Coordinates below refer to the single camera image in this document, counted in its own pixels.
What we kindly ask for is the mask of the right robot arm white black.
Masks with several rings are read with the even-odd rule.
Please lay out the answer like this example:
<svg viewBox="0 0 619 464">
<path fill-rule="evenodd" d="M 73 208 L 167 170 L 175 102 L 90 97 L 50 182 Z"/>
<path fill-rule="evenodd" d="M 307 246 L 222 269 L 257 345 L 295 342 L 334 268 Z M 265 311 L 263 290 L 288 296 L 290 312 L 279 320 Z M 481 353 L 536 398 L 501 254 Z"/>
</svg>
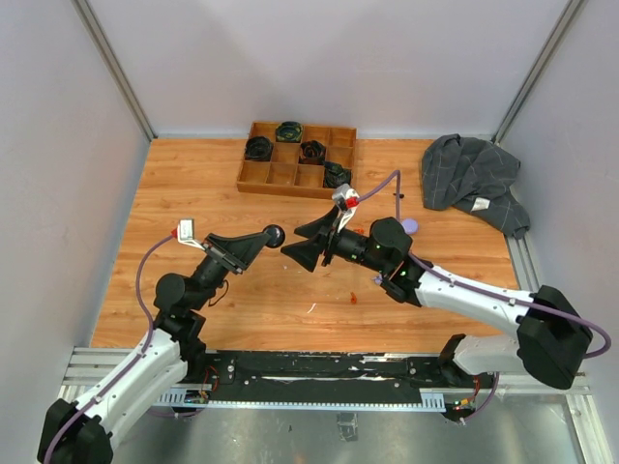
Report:
<svg viewBox="0 0 619 464">
<path fill-rule="evenodd" d="M 593 334 L 561 291 L 543 285 L 528 293 L 454 275 L 413 256 L 412 239 L 396 218 L 374 221 L 367 235 L 345 228 L 341 218 L 333 208 L 297 227 L 300 242 L 284 246 L 282 254 L 309 272 L 344 259 L 378 272 L 381 288 L 398 303 L 449 310 L 499 330 L 498 336 L 452 336 L 438 363 L 445 384 L 458 387 L 486 372 L 524 371 L 557 390 L 573 385 Z"/>
</svg>

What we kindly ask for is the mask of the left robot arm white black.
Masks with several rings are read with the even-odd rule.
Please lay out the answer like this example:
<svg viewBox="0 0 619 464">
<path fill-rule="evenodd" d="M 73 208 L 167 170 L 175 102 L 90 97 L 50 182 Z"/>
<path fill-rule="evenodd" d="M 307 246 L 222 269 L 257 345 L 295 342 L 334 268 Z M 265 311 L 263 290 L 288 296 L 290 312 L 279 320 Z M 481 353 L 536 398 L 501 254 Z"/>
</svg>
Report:
<svg viewBox="0 0 619 464">
<path fill-rule="evenodd" d="M 156 285 L 157 313 L 144 312 L 147 331 L 133 350 L 94 387 L 46 411 L 37 451 L 41 463 L 109 463 L 132 427 L 174 384 L 200 380 L 207 370 L 199 310 L 226 283 L 246 271 L 264 247 L 279 247 L 279 232 L 237 238 L 215 234 L 198 241 L 189 219 L 151 249 L 177 241 L 204 252 L 190 276 L 168 273 Z"/>
</svg>

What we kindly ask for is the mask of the black earbud charging case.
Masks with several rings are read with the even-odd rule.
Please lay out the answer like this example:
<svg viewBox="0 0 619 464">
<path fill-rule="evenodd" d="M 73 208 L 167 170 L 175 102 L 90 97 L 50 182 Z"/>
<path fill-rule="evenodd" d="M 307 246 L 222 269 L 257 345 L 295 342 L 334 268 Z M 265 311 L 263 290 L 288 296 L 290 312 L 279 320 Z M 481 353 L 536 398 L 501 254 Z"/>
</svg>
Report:
<svg viewBox="0 0 619 464">
<path fill-rule="evenodd" d="M 269 224 L 264 228 L 263 232 L 269 236 L 269 240 L 266 243 L 268 248 L 279 248 L 285 242 L 285 232 L 276 224 Z"/>
</svg>

